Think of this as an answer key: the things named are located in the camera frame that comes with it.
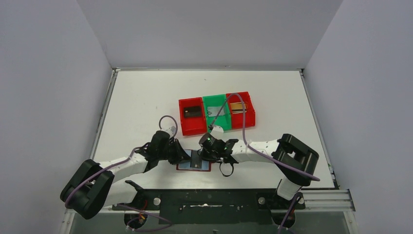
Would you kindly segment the red leather card holder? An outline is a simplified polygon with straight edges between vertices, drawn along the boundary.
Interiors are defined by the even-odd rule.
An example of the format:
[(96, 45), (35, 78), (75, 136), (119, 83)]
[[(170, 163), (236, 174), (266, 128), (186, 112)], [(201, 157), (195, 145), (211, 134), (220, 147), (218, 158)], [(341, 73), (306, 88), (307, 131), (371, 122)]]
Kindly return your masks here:
[(189, 159), (185, 159), (184, 161), (180, 162), (176, 166), (176, 170), (178, 171), (198, 171), (198, 172), (210, 172), (211, 171), (211, 163), (209, 161), (203, 160), (202, 168), (201, 169), (192, 169), (190, 167), (190, 162), (191, 162), (191, 151), (190, 149), (185, 149), (184, 150), (187, 156), (189, 156)]

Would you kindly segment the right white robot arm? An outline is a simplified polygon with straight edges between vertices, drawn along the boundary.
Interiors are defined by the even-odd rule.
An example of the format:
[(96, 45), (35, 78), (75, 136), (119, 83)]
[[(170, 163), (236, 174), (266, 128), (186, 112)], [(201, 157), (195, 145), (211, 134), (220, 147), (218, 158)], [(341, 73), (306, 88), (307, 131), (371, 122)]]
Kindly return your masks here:
[(314, 176), (319, 154), (291, 134), (271, 141), (245, 143), (238, 139), (223, 141), (212, 134), (204, 134), (199, 145), (204, 160), (231, 165), (243, 162), (274, 163), (284, 174), (274, 202), (280, 208), (288, 207), (302, 187), (319, 179)]

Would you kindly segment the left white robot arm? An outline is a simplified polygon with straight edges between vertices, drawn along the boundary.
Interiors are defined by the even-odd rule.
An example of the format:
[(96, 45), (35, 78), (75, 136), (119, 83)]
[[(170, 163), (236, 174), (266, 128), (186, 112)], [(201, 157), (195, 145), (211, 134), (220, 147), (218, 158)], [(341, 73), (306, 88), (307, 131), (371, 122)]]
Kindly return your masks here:
[(177, 165), (189, 162), (191, 157), (190, 150), (183, 149), (172, 133), (158, 130), (150, 142), (133, 148), (126, 157), (82, 162), (63, 188), (60, 200), (84, 219), (94, 217), (105, 206), (118, 203), (138, 208), (144, 202), (144, 194), (139, 191), (140, 186), (127, 178), (150, 171), (162, 160)]

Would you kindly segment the black VIP credit card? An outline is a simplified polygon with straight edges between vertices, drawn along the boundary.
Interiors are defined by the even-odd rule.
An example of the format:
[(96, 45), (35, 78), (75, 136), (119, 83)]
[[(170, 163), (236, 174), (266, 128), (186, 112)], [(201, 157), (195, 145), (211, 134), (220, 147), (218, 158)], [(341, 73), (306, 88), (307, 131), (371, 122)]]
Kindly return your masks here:
[(203, 160), (201, 157), (200, 150), (192, 150), (191, 151), (191, 162), (190, 167), (192, 169), (201, 169), (203, 164)]

